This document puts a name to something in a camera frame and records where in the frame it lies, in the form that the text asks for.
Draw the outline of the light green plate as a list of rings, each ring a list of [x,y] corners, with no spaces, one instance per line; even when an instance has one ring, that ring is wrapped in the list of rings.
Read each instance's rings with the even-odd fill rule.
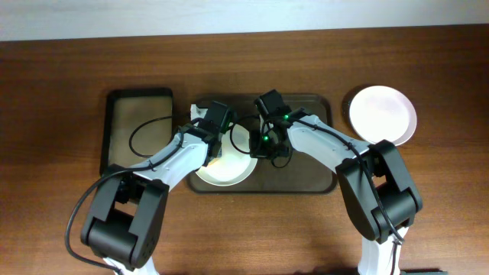
[[[213,186],[233,186],[251,175],[257,159],[236,150],[231,141],[242,151],[250,150],[249,131],[246,128],[237,125],[232,134],[228,130],[222,137],[221,156],[196,171],[201,180]]]

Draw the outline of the pinkish white plate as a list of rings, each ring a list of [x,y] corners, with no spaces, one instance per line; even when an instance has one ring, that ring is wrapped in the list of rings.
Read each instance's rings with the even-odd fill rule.
[[[382,140],[396,146],[405,144],[417,127],[413,103],[389,86],[369,86],[356,92],[346,115],[356,134],[372,144]]]

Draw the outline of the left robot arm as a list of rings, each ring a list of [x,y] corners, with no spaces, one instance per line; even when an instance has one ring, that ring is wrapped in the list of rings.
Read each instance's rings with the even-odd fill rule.
[[[96,256],[116,260],[128,270],[143,267],[157,246],[169,192],[217,158],[224,133],[185,125],[146,161],[129,168],[114,165],[91,188],[95,195],[81,242]]]

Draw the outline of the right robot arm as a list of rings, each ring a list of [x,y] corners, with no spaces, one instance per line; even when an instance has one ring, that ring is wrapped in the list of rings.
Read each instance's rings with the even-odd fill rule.
[[[404,237],[423,202],[397,147],[369,144],[303,111],[259,115],[252,156],[273,156],[282,144],[335,173],[348,217],[362,236],[359,274],[399,274]]]

